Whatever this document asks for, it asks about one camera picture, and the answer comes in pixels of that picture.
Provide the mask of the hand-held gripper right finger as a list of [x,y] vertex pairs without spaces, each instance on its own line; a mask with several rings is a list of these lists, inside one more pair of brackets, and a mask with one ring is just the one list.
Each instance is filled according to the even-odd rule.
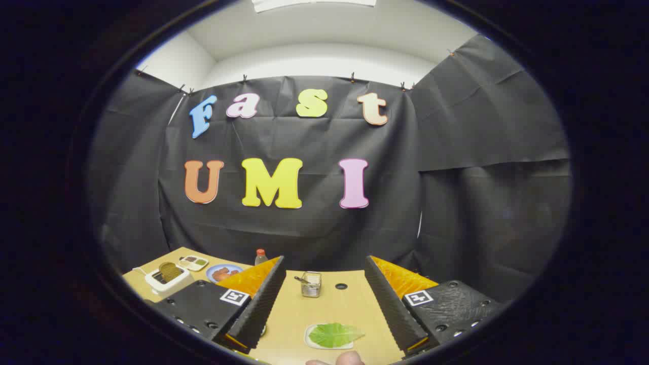
[[503,307],[460,280],[437,283],[373,255],[364,274],[406,358],[464,337]]

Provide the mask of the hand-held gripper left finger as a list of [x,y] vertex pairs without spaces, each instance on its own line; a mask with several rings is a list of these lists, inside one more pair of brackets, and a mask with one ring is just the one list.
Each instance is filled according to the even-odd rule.
[[218,283],[195,280],[151,307],[198,337],[247,355],[257,348],[285,278],[279,256]]

